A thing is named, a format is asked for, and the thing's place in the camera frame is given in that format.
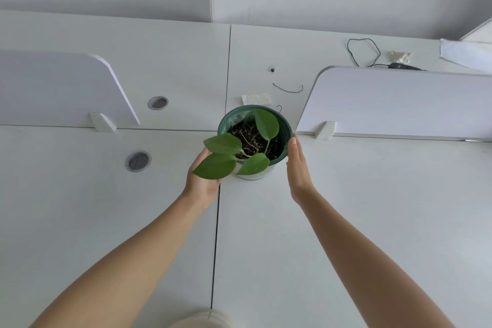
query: forearm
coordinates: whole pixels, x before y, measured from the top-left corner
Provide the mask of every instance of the forearm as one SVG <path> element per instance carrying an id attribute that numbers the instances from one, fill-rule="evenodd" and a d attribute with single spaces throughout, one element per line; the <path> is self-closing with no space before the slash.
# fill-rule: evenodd
<path id="1" fill-rule="evenodd" d="M 370 328 L 452 327 L 425 292 L 316 191 L 300 206 Z"/>
<path id="2" fill-rule="evenodd" d="M 70 285 L 32 328 L 131 326 L 200 215 L 179 197 L 164 213 Z"/>

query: black wire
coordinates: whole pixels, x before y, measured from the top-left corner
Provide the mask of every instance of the black wire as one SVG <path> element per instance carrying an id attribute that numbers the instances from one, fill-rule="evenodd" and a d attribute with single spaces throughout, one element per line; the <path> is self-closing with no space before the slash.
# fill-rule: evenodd
<path id="1" fill-rule="evenodd" d="M 352 51 L 351 51 L 351 50 L 350 50 L 350 48 L 348 47 L 348 44 L 350 43 L 350 41 L 351 41 L 351 40 L 370 40 L 370 41 L 372 41 L 372 44 L 374 44 L 374 47 L 376 47 L 376 49 L 377 49 L 377 53 L 378 53 L 378 55 L 377 55 L 376 59 L 372 62 L 372 64 L 371 64 L 371 65 L 369 65 L 369 66 L 367 66 L 367 68 L 370 68 L 370 67 L 372 67 L 372 65 L 376 64 L 376 61 L 377 61 L 377 60 L 378 60 L 378 58 L 381 56 L 381 51 L 379 50 L 379 48 L 378 48 L 377 44 L 376 44 L 376 43 L 375 43 L 375 42 L 374 42 L 371 38 L 362 38 L 362 39 L 354 39 L 354 38 L 350 38 L 350 39 L 348 39 L 348 41 L 347 41 L 347 51 L 348 51 L 348 53 L 350 53 L 350 57 L 352 58 L 352 61 L 354 62 L 354 64 L 355 64 L 355 65 L 360 66 L 360 65 L 357 63 L 357 61 L 355 61 L 354 54 L 352 53 Z"/>
<path id="2" fill-rule="evenodd" d="M 304 86 L 301 84 L 301 90 L 300 91 L 287 91 L 281 87 L 278 87 L 275 83 L 272 83 L 276 88 L 280 88 L 282 91 L 289 92 L 291 94 L 298 94 L 299 92 L 304 91 Z"/>

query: green leaf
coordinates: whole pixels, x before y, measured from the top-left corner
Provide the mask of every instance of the green leaf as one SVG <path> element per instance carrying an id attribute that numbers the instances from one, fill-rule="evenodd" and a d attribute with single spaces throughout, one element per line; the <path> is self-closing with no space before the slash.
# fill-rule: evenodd
<path id="1" fill-rule="evenodd" d="M 204 140 L 203 144 L 212 153 L 219 154 L 236 154 L 243 148 L 241 141 L 229 133 Z"/>
<path id="2" fill-rule="evenodd" d="M 238 175 L 253 175 L 262 172 L 268 167 L 270 160 L 265 153 L 256 153 L 249 157 L 241 166 Z"/>
<path id="3" fill-rule="evenodd" d="M 222 179 L 235 167 L 236 159 L 232 154 L 212 153 L 193 170 L 193 174 L 204 179 Z"/>
<path id="4" fill-rule="evenodd" d="M 279 133 L 279 121 L 269 111 L 255 109 L 254 119 L 260 135 L 265 140 L 272 140 Z"/>

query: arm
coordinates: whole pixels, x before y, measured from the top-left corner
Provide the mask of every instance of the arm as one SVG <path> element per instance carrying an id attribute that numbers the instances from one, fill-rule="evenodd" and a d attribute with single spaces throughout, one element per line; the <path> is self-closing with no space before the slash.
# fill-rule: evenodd
<path id="1" fill-rule="evenodd" d="M 453 327 L 409 275 L 316 191 L 297 136 L 289 141 L 287 176 L 292 198 L 369 328 Z"/>
<path id="2" fill-rule="evenodd" d="M 102 258 L 70 285 L 31 328 L 130 327 L 198 218 L 214 200 L 219 181 L 188 171 L 183 193 L 140 232 Z"/>

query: soil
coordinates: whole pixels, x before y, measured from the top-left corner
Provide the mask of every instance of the soil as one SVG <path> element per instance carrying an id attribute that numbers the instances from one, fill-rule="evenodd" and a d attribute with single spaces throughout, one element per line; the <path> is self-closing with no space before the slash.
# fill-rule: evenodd
<path id="1" fill-rule="evenodd" d="M 230 134 L 237 137 L 243 144 L 243 151 L 252 156 L 255 153 L 265 153 L 267 147 L 267 141 L 262 138 L 260 132 L 256 128 L 255 122 L 241 121 L 237 125 L 232 126 L 229 131 Z M 279 136 L 274 137 L 268 145 L 268 151 L 265 153 L 268 159 L 274 160 L 280 157 L 283 152 L 283 146 L 280 143 Z M 238 153 L 237 158 L 244 158 L 243 153 Z"/>

